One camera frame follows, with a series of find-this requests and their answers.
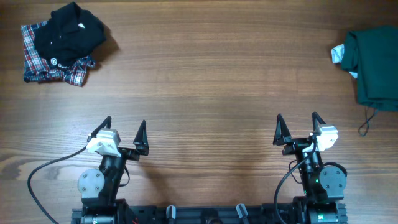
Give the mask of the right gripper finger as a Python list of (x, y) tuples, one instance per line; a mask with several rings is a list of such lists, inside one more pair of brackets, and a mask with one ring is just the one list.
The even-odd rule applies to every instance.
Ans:
[(317, 112), (312, 113), (313, 130), (315, 131), (320, 124), (326, 124)]
[(290, 144), (291, 142), (292, 142), (292, 137), (284, 121), (284, 118), (281, 114), (278, 114), (273, 145), (281, 146), (281, 145)]

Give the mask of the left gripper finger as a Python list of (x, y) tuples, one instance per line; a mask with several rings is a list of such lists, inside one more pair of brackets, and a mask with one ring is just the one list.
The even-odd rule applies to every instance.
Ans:
[(96, 135), (98, 134), (98, 132), (101, 130), (101, 128), (110, 128), (111, 127), (111, 121), (112, 121), (112, 117), (111, 116), (107, 116), (105, 118), (105, 120), (97, 128), (94, 129), (94, 131), (89, 133), (87, 141), (90, 142), (92, 138), (95, 138)]
[(149, 154), (149, 143), (147, 140), (146, 127), (146, 121), (143, 120), (133, 141), (133, 144), (136, 146), (136, 150), (140, 155)]

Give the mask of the dark green shorts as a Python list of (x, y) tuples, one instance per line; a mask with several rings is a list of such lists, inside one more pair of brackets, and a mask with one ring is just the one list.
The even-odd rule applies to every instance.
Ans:
[(374, 110), (358, 128), (367, 135), (378, 111), (397, 111), (397, 27), (347, 32), (341, 69), (357, 74), (358, 103)]

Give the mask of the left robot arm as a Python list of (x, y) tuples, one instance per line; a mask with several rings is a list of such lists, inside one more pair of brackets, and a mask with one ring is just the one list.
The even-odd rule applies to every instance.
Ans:
[(102, 156), (97, 169), (88, 169), (78, 179), (81, 193), (81, 210), (74, 210), (72, 223), (116, 224), (139, 223), (139, 218), (125, 199), (117, 199), (124, 173), (128, 174), (127, 161), (138, 161), (149, 154), (147, 123), (142, 121), (133, 140), (134, 148), (121, 147), (117, 130), (111, 128), (111, 117), (106, 119), (88, 135), (86, 148)]

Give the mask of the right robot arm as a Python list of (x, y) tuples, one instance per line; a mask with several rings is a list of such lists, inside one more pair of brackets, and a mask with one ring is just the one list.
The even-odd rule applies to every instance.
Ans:
[[(293, 138), (281, 114), (277, 124), (273, 145), (283, 146), (284, 156), (294, 155), (296, 165), (289, 169), (278, 183), (274, 194), (274, 216), (277, 223), (347, 223), (348, 216), (344, 199), (347, 170), (336, 162), (323, 162), (321, 153), (332, 148), (338, 139), (338, 130), (326, 124), (318, 113), (312, 113), (313, 131), (305, 138)], [(278, 203), (282, 184), (299, 171), (304, 196), (294, 197), (287, 205), (287, 214)]]

